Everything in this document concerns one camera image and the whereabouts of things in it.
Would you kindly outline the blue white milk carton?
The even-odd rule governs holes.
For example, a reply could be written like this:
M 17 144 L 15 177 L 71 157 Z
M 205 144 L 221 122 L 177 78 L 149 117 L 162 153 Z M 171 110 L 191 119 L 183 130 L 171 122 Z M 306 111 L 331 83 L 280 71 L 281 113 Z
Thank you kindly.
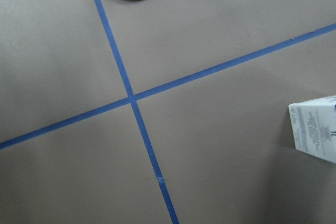
M 288 105 L 295 149 L 335 163 L 335 96 Z

